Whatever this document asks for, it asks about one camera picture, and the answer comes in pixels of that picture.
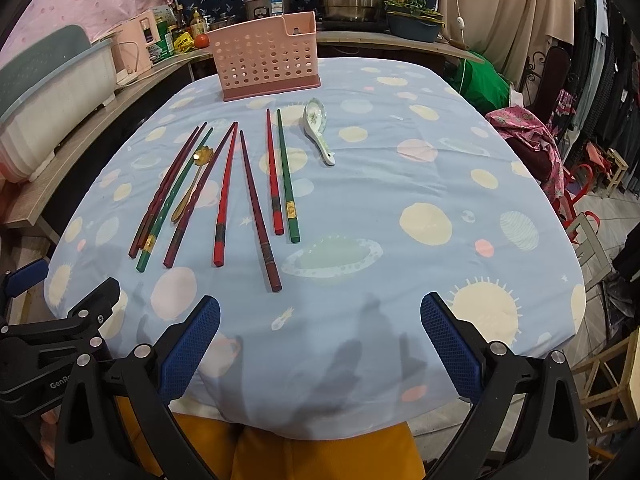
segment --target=light blue tablecloth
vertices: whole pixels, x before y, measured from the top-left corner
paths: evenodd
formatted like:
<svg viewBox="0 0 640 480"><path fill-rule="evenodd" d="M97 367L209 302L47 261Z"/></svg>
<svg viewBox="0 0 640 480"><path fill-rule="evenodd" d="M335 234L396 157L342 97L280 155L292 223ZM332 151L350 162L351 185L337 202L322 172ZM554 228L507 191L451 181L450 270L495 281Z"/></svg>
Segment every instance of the light blue tablecloth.
<svg viewBox="0 0 640 480"><path fill-rule="evenodd" d="M154 342L210 294L222 324L188 389L191 400L283 436L331 439L391 426L456 397L420 325L425 294L437 291L488 340L542 355L575 333L584 285L545 195L441 78L409 63L360 58L321 60L320 75L317 89L230 103L222 102L217 76L174 96L82 200L51 261L46 298L65 316L106 277L116 278L120 302L102 332L122 356ZM300 125L313 96L328 112L332 168ZM283 111L299 244L273 234L267 106L274 117ZM127 256L163 170L205 120L215 126L209 146L233 120L246 134L280 293L266 282L239 143L224 267L212 267L211 255L226 149L175 267L162 266L174 231L168 221L144 274Z"/></svg>

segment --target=red chair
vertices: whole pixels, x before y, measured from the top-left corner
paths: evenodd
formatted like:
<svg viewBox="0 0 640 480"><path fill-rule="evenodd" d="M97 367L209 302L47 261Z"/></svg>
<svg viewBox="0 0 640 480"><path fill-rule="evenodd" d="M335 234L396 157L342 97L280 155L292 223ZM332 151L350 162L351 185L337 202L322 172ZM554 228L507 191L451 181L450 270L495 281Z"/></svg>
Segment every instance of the red chair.
<svg viewBox="0 0 640 480"><path fill-rule="evenodd" d="M586 170L588 174L588 179L587 179L587 183L584 186L582 186L582 189L578 192L578 194L574 196L571 194L571 192L569 192L568 185L574 184L575 182L577 182L575 178L575 173L580 168L584 168ZM558 215L558 218L562 222L562 227L564 227L565 229L567 229L569 225L571 225L572 222L575 220L575 218L578 216L578 213L576 213L575 211L574 205L576 202L578 202L578 200L580 200L583 196L587 194L587 192L591 189L592 183L593 183L593 170L591 169L591 166L589 164L579 164L578 166L575 166L571 170L571 172L569 172L566 168L564 168L564 195L556 199L555 202L553 202L552 206L556 214ZM584 215L587 216L588 218L590 217L595 220L597 225L597 228L596 228L596 234L597 234L598 230L600 229L600 219L595 215L595 213L591 211L584 211ZM578 235L577 231L573 231L569 233L568 234L569 240L571 240L571 242L574 243L575 237L577 237L577 235Z"/></svg>

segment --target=blue gripper pad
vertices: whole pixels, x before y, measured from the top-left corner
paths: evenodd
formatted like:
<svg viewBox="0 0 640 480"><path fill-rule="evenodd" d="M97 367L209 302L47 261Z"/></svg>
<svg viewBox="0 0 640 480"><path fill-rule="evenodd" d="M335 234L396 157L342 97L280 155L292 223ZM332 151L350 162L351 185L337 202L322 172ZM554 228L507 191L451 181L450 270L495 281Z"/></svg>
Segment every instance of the blue gripper pad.
<svg viewBox="0 0 640 480"><path fill-rule="evenodd" d="M476 404L482 395L482 368L444 308L447 305L432 292L422 298L420 320L456 391Z"/></svg>
<svg viewBox="0 0 640 480"><path fill-rule="evenodd" d="M165 405L184 394L220 326L218 302L215 298L203 301L205 305L161 365L158 395Z"/></svg>
<svg viewBox="0 0 640 480"><path fill-rule="evenodd" d="M33 285L40 283L49 273L49 264L44 259L31 262L9 274L4 282L4 293L9 298L17 298Z"/></svg>

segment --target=red chopstick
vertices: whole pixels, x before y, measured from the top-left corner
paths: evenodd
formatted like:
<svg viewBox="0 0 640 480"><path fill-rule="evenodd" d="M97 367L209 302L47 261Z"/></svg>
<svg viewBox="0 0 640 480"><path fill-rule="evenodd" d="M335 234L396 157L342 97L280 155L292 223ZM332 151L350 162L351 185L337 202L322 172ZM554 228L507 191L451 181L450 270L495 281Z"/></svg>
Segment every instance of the red chopstick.
<svg viewBox="0 0 640 480"><path fill-rule="evenodd" d="M149 218L148 218L148 220L147 220L147 222L145 224L145 227L144 227L144 229L142 231L142 234L140 235L140 238L138 239L138 248L139 249L142 249L142 247L144 247L146 239L149 236L149 231L151 231L151 228L153 227L154 223L156 222L156 218L158 217L158 213L159 213L160 209L162 208L162 204L164 203L164 200L166 199L167 195L169 194L169 192L170 192L170 190L172 188L172 183L175 180L175 177L180 172L180 168L182 167L182 164L184 163L184 161L189 158L189 155L191 153L191 150L192 150L193 146L195 145L196 141L198 140L198 137L204 131L204 128L206 126L207 126L207 121L205 121L202 124L202 126L199 128L197 134L193 136L193 139L189 139L188 140L188 144L185 145L185 150L184 150L184 152L182 152L182 154L180 156L180 161L178 162L178 164L176 164L173 167L169 179L164 184L164 189L162 190L162 196L161 196L160 200L158 200L156 202L156 205L154 206L152 214L149 216Z"/></svg>
<svg viewBox="0 0 640 480"><path fill-rule="evenodd" d="M229 183L231 181L231 166L234 160L234 147L236 145L236 133L231 137L229 154L226 156L225 176L222 178L222 190L220 191L220 204L218 205L218 218L216 219L216 235L213 241L213 257L211 262L216 267L225 264L225 234L226 234L226 204L229 200Z"/></svg>
<svg viewBox="0 0 640 480"><path fill-rule="evenodd" d="M273 153L273 135L271 134L271 111L267 108L267 149L269 152L269 181L271 184L271 209L273 211L273 227L277 235L284 234L282 221L282 205L278 191L278 175L276 174L276 158Z"/></svg>
<svg viewBox="0 0 640 480"><path fill-rule="evenodd" d="M184 236L184 232L187 230L187 225L189 223L189 218L191 218L191 214L193 213L193 209L195 208L196 202L200 197L200 193L202 192L202 188L204 187L209 175L211 174L211 170L213 170L213 165L218 160L220 156L220 152L224 147L226 140L231 135L231 131L236 131L238 129L238 123L233 123L225 136L220 141L220 144L216 148L216 151L213 153L211 160L207 163L204 171L202 172L202 176L200 177L198 183L196 184L196 188L193 190L193 194L189 199L189 203L187 207L184 209L184 213L180 217L180 221L178 222L178 227L175 228L174 237L171 239L171 243L169 244L169 248L167 249L166 256L164 257L164 266L167 269L170 269L174 266L175 257L178 254L178 249L180 248L180 243L182 242L182 237Z"/></svg>
<svg viewBox="0 0 640 480"><path fill-rule="evenodd" d="M240 142L242 143L242 158L244 158L244 172L246 173L246 182L249 186L249 197L251 198L251 207L254 210L255 227L258 230L258 240L260 240L260 248L262 250L262 259L264 267L267 269L267 277L273 292L282 290L280 276L278 275L278 267L273 259L271 245L269 244L269 236L267 229L264 227L262 212L260 211L260 202L258 201L258 193L255 190L254 176L251 174L251 165L249 164L249 155L246 152L246 144L244 143L244 133L240 130Z"/></svg>
<svg viewBox="0 0 640 480"><path fill-rule="evenodd" d="M158 214L160 206L162 205L162 202L164 202L164 199L169 192L169 189L171 188L171 184L174 181L176 174L182 167L183 162L186 160L187 155L191 152L191 148L204 130L205 126L207 126L206 121L202 126L196 127L196 129L194 129L193 133L181 147L178 155L176 155L176 157L174 158L171 166L169 166L169 170L166 172L166 175L160 182L160 186L158 187L158 190L156 190L156 194L149 203L149 207L147 208L145 215L140 221L136 236L135 238L133 238L133 242L129 249L130 258L135 258L138 256L138 251L144 245L146 237L149 234L149 230L154 224L154 218Z"/></svg>

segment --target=green bag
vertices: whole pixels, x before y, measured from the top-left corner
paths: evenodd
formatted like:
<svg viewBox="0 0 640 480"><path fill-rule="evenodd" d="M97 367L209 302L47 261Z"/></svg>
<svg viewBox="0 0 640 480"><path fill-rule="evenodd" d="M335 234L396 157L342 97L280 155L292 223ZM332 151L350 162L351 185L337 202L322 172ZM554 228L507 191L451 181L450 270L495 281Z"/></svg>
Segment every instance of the green bag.
<svg viewBox="0 0 640 480"><path fill-rule="evenodd" d="M508 81L495 71L494 66L486 58L477 52L474 54L484 59L484 63L462 59L456 75L447 82L483 116L494 110L508 107L510 95ZM465 80L460 91L463 72Z"/></svg>

